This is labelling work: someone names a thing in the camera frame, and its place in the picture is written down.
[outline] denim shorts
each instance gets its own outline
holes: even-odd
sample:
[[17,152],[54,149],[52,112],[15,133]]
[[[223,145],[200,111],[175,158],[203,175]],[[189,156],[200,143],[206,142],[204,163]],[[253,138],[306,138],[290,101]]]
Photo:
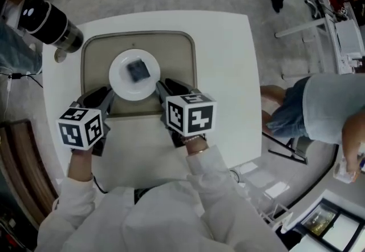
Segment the denim shorts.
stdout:
[[301,79],[286,90],[284,101],[266,126],[276,137],[308,136],[303,117],[303,94],[308,78]]

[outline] bracelet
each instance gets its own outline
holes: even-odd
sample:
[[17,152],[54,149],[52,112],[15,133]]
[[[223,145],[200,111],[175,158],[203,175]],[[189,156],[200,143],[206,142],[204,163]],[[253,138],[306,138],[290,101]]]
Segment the bracelet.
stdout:
[[192,136],[192,137],[190,137],[190,138],[184,138],[183,140],[182,140],[182,142],[184,143],[184,144],[186,144],[187,142],[189,142],[189,141],[192,141],[192,140],[196,140],[197,138],[199,138],[199,137],[202,137],[202,136]]
[[194,155],[200,154],[202,152],[205,152],[206,150],[207,150],[207,148],[206,149],[202,149],[201,151],[198,151],[196,153],[188,154],[188,156],[194,156]]

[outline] white sleeve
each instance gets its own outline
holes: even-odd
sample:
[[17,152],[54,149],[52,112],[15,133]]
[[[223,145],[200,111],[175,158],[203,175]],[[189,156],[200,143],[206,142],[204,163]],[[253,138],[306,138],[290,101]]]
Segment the white sleeve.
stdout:
[[287,251],[281,240],[237,192],[217,147],[188,156],[188,180],[198,191],[205,213],[202,220],[213,238],[234,251]]
[[36,252],[61,251],[63,244],[94,211],[93,181],[62,181],[61,194],[54,210],[42,222],[38,231]]

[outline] dark sponge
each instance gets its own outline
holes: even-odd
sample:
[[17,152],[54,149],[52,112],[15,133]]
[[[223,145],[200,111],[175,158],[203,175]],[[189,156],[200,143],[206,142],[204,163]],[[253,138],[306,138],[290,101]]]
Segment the dark sponge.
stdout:
[[141,59],[128,64],[127,70],[129,72],[133,82],[135,82],[135,83],[142,81],[144,79],[147,79],[151,76],[148,72],[148,69],[147,69],[145,63]]

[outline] white table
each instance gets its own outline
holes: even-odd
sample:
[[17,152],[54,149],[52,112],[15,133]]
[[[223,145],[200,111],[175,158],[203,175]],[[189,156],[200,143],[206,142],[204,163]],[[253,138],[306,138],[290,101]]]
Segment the white table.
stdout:
[[[89,38],[115,32],[172,30],[189,34],[196,46],[198,88],[218,101],[216,130],[208,135],[228,167],[261,155],[261,99],[256,55],[245,15],[210,11],[157,11],[121,15],[78,26]],[[44,100],[50,132],[64,174],[70,150],[60,144],[55,120],[81,95],[81,49],[62,63],[56,48],[43,48]],[[158,116],[107,119],[111,131],[93,173],[104,188],[146,186],[160,178],[185,178],[185,149],[174,149]]]
[[[333,17],[329,16],[328,14],[325,15],[324,18],[314,20],[311,22],[307,22],[305,24],[280,31],[275,33],[275,37],[281,38],[284,36],[287,36],[289,34],[293,34],[296,32],[300,32],[302,30],[311,29],[314,27],[318,27],[320,25],[325,26],[325,30],[321,28],[317,28],[317,30],[314,31],[314,37],[316,40],[317,49],[319,52],[319,61],[321,64],[321,71],[322,72],[328,72],[327,70],[327,62],[326,60],[326,54],[322,47],[321,37],[319,36],[324,35],[329,38],[330,40],[330,46],[332,48],[332,56],[333,61],[335,62],[335,71],[339,74],[350,74],[352,73],[352,68],[348,65],[346,58],[344,58],[340,51],[340,45],[338,42],[336,29],[335,29],[335,23],[336,21],[333,19]],[[310,76],[311,74],[303,73],[299,75],[283,75],[283,79],[290,79],[290,78],[304,78],[305,76]]]

